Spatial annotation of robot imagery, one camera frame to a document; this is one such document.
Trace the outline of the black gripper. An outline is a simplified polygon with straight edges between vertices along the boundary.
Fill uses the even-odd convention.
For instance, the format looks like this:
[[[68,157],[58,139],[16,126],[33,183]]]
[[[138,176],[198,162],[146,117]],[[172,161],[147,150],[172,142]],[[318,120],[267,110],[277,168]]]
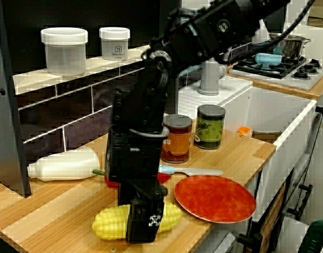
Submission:
[[[157,132],[110,129],[106,173],[111,182],[119,183],[118,206],[131,205],[126,232],[130,244],[153,242],[161,224],[167,190],[159,184],[157,172],[168,136],[165,128]]]

